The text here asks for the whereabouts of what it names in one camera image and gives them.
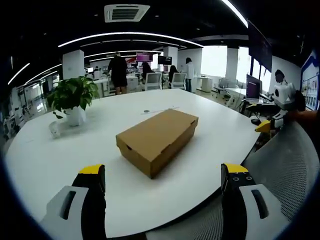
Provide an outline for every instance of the potted plant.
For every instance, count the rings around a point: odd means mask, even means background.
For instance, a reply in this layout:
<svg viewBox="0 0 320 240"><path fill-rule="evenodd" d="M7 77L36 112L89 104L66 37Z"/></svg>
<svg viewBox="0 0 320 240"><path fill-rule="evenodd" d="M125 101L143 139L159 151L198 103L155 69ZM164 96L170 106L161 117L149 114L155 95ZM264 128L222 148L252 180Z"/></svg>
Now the potted plant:
<svg viewBox="0 0 320 240"><path fill-rule="evenodd" d="M91 105L93 97L99 97L97 85L91 78L79 76L61 80L47 101L58 119L63 117L56 110L65 113L70 126L78 126L86 121L85 110L87 105Z"/></svg>

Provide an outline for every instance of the box lid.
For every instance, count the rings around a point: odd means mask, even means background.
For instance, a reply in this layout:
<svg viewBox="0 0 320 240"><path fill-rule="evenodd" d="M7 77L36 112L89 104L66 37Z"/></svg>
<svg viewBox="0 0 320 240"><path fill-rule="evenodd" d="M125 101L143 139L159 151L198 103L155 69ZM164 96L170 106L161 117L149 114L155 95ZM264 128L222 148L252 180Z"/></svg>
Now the box lid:
<svg viewBox="0 0 320 240"><path fill-rule="evenodd" d="M117 138L151 162L197 119L196 116L167 109L121 132Z"/></svg>

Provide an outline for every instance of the black ceiling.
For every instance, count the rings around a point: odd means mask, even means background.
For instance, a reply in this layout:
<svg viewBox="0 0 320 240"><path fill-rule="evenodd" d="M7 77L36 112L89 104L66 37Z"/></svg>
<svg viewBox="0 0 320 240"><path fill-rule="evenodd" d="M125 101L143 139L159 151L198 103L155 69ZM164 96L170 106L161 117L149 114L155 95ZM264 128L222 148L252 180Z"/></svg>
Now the black ceiling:
<svg viewBox="0 0 320 240"><path fill-rule="evenodd" d="M231 2L268 39L272 40L274 55L301 66L312 48L309 40L314 31L313 25L310 24L312 9L304 9L305 4L302 4L301 1L231 0ZM140 22L105 23L105 5L128 3L150 5L150 9ZM153 50L166 46L156 41L188 48L197 47L173 39L142 35L94 37L58 47L65 42L89 35L145 32L186 40L216 35L247 35L245 26L221 0L197 0L192 3L180 0L108 0L77 1L76 3L22 1L6 4L8 4L6 10L0 16L2 30L5 33L2 35L1 44L1 63L3 63L0 68L2 71L1 86L6 86L11 77L27 63L31 63L30 66L14 79L10 87L24 84L45 69L61 63L62 54L79 48L87 56L113 51ZM247 44L246 41L234 39L224 42L228 45ZM220 41L198 43L211 45L219 44ZM11 63L8 63L10 56L13 56L13 70Z"/></svg>

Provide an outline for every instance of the man in black shirt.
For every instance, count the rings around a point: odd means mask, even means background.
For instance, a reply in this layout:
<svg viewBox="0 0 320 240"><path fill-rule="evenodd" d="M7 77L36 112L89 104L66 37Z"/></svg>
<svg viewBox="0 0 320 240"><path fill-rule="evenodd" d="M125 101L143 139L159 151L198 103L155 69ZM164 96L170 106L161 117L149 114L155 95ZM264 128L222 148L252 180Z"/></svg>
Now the man in black shirt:
<svg viewBox="0 0 320 240"><path fill-rule="evenodd" d="M119 52L116 52L114 58L110 61L108 72L111 72L111 80L115 87L115 94L127 93L127 62L121 57Z"/></svg>

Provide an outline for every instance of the cardboard box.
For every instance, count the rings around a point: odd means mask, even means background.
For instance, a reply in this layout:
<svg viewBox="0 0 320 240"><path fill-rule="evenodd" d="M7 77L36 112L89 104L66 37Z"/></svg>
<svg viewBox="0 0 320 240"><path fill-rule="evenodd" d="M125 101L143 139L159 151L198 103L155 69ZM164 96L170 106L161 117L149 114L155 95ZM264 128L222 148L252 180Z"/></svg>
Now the cardboard box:
<svg viewBox="0 0 320 240"><path fill-rule="evenodd" d="M167 109L119 133L121 154L149 178L154 178L188 143L198 117Z"/></svg>

